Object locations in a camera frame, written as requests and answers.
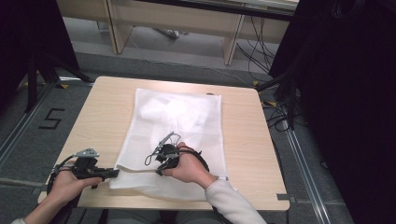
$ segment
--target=hand-mounted device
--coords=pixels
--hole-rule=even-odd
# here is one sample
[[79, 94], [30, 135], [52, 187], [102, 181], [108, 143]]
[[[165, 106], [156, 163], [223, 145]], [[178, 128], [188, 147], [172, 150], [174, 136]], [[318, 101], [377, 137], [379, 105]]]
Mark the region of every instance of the hand-mounted device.
[[[74, 164], [67, 163], [70, 159], [77, 157], [76, 162]], [[49, 184], [47, 186], [47, 194], [50, 193], [52, 189], [53, 182], [55, 181], [56, 176], [59, 172], [64, 169], [67, 171], [71, 171], [73, 175], [77, 179], [87, 179], [91, 177], [101, 177], [103, 181], [107, 178], [114, 178], [119, 175], [120, 170], [114, 170], [113, 168], [98, 168], [95, 164], [98, 160], [95, 157], [99, 157], [99, 153], [97, 153], [93, 148], [87, 148], [80, 152], [74, 153], [69, 156], [66, 160], [62, 161], [60, 164], [55, 165], [53, 168], [52, 174], [49, 178]]]
[[179, 153], [185, 152], [185, 153], [190, 153], [193, 156], [195, 156], [201, 162], [201, 164], [205, 167], [205, 169], [207, 171], [209, 171], [209, 167], [208, 167], [206, 161], [201, 156], [202, 151], [197, 152], [190, 147], [188, 147], [187, 150], [186, 149], [177, 149], [176, 145], [177, 145], [178, 139], [174, 144], [172, 142], [170, 144], [166, 144], [166, 142], [168, 140], [170, 140], [172, 136], [177, 136], [178, 139], [180, 139], [180, 135], [177, 133], [174, 133], [174, 132], [171, 132], [168, 135], [166, 135], [166, 137], [162, 141], [160, 141], [158, 146], [154, 149], [152, 154], [148, 155], [146, 157], [146, 160], [145, 160], [146, 165], [151, 164], [151, 157], [157, 156], [155, 158], [155, 160], [159, 161], [161, 163], [161, 165], [155, 170], [155, 173], [157, 173], [158, 175], [163, 175], [163, 170], [177, 167], [178, 162], [179, 162], [179, 159], [178, 159]]

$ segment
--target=towel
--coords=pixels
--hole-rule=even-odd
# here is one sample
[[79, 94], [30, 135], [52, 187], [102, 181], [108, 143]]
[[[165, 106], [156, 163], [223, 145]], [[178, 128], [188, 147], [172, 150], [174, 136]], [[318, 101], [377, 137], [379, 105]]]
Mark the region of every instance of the towel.
[[185, 142], [207, 162], [210, 173], [227, 178], [221, 130], [221, 96], [171, 93], [137, 89], [134, 115], [115, 164], [119, 176], [110, 180], [111, 189], [135, 189], [154, 197], [184, 201], [205, 201], [204, 191], [194, 183], [183, 183], [153, 171], [161, 165], [152, 158], [159, 142], [174, 132], [167, 143]]

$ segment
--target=white sleeve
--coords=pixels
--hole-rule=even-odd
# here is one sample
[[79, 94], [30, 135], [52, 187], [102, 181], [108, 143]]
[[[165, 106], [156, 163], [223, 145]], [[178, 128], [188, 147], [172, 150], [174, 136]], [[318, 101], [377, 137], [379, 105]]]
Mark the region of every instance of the white sleeve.
[[224, 180], [217, 180], [205, 190], [207, 201], [233, 224], [266, 224], [248, 200]]
[[26, 224], [23, 220], [23, 218], [18, 218], [15, 219], [13, 222], [11, 222], [11, 224]]

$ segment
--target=white fabric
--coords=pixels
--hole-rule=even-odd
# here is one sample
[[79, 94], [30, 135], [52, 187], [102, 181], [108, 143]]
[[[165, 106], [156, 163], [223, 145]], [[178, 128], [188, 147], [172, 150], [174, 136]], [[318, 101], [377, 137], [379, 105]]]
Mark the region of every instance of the white fabric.
[[[115, 165], [120, 174], [110, 180], [110, 187], [133, 188], [155, 197], [204, 201], [205, 195], [196, 184], [144, 172], [161, 165], [153, 157], [151, 164], [146, 166], [145, 159], [170, 132], [181, 135], [179, 142], [202, 150], [201, 155], [213, 175], [227, 176], [221, 131], [221, 96], [137, 89], [132, 123]], [[167, 143], [176, 140], [173, 137]]]
[[15, 219], [13, 222], [11, 222], [11, 224], [26, 224], [23, 220], [23, 218], [18, 218]]
[[210, 185], [205, 190], [205, 196], [233, 224], [266, 224], [253, 205], [224, 180]]

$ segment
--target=wire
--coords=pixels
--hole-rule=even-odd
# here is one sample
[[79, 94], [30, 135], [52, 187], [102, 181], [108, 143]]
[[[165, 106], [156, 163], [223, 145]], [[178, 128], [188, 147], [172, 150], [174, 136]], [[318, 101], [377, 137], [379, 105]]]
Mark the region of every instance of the wire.
[[205, 67], [205, 66], [199, 66], [199, 65], [193, 65], [193, 64], [166, 63], [166, 62], [160, 62], [160, 61], [154, 61], [154, 60], [147, 59], [147, 58], [144, 56], [142, 50], [136, 45], [136, 43], [134, 42], [134, 40], [133, 40], [132, 38], [131, 38], [131, 40], [132, 40], [132, 43], [134, 44], [134, 46], [135, 46], [135, 47], [137, 48], [137, 50], [139, 51], [139, 53], [140, 53], [140, 55], [142, 56], [142, 58], [143, 58], [145, 61], [149, 62], [149, 63], [163, 63], [163, 64], [171, 65], [171, 66], [189, 66], [189, 67], [193, 67], [193, 68], [208, 69], [208, 70], [212, 70], [212, 71], [214, 71], [214, 72], [217, 72], [217, 73], [222, 74], [222, 75], [227, 76], [227, 77], [234, 77], [234, 78], [237, 78], [237, 79], [239, 79], [242, 83], [244, 83], [245, 85], [247, 85], [248, 87], [254, 88], [253, 85], [247, 84], [242, 78], [240, 78], [240, 77], [238, 77], [238, 76], [235, 76], [235, 75], [231, 75], [231, 74], [227, 74], [227, 73], [224, 73], [224, 72], [220, 72], [219, 70], [216, 70], [216, 69], [214, 69], [214, 68]]

